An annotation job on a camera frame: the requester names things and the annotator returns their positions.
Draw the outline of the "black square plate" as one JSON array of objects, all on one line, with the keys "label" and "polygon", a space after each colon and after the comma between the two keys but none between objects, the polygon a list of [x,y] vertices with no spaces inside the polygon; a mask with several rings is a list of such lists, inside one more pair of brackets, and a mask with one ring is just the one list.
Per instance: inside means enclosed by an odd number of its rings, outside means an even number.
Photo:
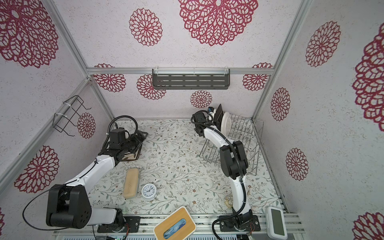
[{"label": "black square plate", "polygon": [[224,117],[224,112],[222,108],[222,104],[219,104],[218,108],[215,109],[215,114],[214,114],[214,124],[218,128],[219,131],[221,131],[222,127],[222,122],[223,122],[223,117]]},{"label": "black square plate", "polygon": [[132,152],[125,153],[121,158],[121,162],[130,162],[138,160],[141,154],[142,146],[143,144],[140,143]]}]

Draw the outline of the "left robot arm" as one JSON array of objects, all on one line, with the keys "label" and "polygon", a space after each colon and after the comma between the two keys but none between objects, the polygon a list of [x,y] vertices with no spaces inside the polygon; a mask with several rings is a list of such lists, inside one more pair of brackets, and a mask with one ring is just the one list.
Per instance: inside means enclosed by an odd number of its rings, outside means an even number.
[{"label": "left robot arm", "polygon": [[49,190],[46,224],[49,227],[82,229],[99,225],[110,232],[120,232],[126,220],[119,208],[94,208],[89,196],[91,189],[128,154],[137,152],[148,133],[136,130],[129,134],[124,128],[109,132],[109,139],[95,160],[81,173],[62,185]]}]

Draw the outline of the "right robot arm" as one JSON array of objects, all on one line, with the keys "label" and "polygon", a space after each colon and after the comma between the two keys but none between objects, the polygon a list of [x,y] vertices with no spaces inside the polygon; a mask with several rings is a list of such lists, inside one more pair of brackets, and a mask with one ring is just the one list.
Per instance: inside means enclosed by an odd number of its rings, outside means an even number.
[{"label": "right robot arm", "polygon": [[214,124],[214,116],[209,111],[197,111],[192,115],[191,123],[195,125],[195,131],[200,137],[211,141],[218,149],[222,171],[230,180],[233,213],[219,220],[232,219],[239,225],[249,222],[253,212],[247,197],[246,176],[249,163],[243,143],[225,136]]}]

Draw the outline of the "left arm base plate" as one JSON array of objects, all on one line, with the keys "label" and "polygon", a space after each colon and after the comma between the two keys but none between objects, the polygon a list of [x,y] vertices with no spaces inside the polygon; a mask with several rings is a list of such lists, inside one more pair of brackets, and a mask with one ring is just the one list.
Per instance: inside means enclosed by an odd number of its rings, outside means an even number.
[{"label": "left arm base plate", "polygon": [[97,233],[137,233],[140,226],[140,216],[124,216],[121,209],[117,211],[115,220],[111,224],[101,224],[98,226]]}]

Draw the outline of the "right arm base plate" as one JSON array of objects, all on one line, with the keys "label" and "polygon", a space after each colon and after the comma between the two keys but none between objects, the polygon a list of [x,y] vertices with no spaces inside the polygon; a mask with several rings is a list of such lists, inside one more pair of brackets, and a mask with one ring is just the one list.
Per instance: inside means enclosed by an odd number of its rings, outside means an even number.
[{"label": "right arm base plate", "polygon": [[220,220],[221,232],[260,232],[261,225],[257,215],[253,215],[249,221],[241,223],[235,218]]}]

